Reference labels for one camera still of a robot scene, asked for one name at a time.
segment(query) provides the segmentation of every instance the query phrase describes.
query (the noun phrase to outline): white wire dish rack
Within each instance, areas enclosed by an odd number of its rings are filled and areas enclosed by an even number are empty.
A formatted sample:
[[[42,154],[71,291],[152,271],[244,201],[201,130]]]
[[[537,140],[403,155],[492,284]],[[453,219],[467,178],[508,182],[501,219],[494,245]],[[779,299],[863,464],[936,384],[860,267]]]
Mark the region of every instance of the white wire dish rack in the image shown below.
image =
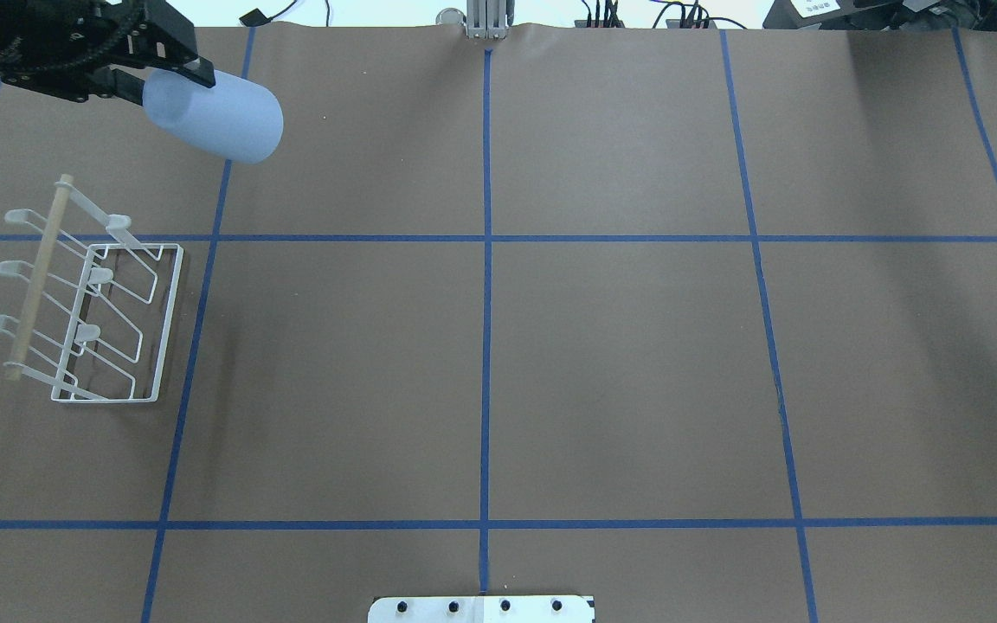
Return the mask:
[[[35,260],[0,263],[0,276],[28,283],[19,315],[0,314],[0,334],[12,340],[5,375],[47,383],[58,402],[155,401],[183,248],[142,243],[128,230],[130,217],[103,212],[73,182],[62,175],[55,183],[47,216],[5,214],[8,224],[41,234]],[[84,244],[63,230],[69,202],[105,228],[109,241]],[[42,301],[51,304],[44,314]],[[66,327],[59,339],[58,327]]]

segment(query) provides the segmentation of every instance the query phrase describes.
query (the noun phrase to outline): white label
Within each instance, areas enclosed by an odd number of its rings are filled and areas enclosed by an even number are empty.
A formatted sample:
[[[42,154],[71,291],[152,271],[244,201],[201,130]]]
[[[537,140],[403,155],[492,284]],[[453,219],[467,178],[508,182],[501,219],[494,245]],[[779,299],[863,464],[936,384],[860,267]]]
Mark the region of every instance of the white label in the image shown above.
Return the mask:
[[[800,16],[812,17],[822,13],[832,13],[841,9],[838,0],[791,0],[794,10],[799,11]]]

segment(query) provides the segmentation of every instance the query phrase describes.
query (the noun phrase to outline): white sticker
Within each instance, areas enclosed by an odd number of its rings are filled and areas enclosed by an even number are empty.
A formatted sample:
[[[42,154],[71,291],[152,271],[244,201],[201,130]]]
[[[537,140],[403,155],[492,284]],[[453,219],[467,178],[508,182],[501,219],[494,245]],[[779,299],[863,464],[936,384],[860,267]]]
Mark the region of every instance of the white sticker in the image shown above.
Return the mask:
[[[804,17],[819,16],[822,13],[832,13],[841,9],[838,0],[791,0],[791,4],[796,11],[799,11],[799,15]]]

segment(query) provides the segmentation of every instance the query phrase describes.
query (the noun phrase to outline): wooden stick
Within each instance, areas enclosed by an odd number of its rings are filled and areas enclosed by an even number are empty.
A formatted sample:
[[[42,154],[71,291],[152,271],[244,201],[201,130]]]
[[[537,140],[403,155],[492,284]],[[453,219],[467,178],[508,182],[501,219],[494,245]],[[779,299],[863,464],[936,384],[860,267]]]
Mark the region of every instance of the wooden stick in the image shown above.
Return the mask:
[[[71,175],[61,175],[60,181],[71,184]],[[68,207],[68,198],[72,190],[56,186],[56,194],[52,197],[52,208],[48,209],[48,223],[44,225],[41,235],[41,245],[36,248],[36,260],[33,260],[33,273],[29,279],[29,288],[25,289],[25,301],[21,306],[21,314],[17,316],[17,335],[10,351],[10,362],[24,366],[25,356],[29,354],[29,343],[36,327],[36,311],[41,307],[44,293],[44,281],[48,277],[48,264],[52,263],[52,252],[56,249],[56,238],[60,236],[60,224],[64,220],[64,209]],[[21,368],[7,366],[5,375],[8,380],[21,378]]]

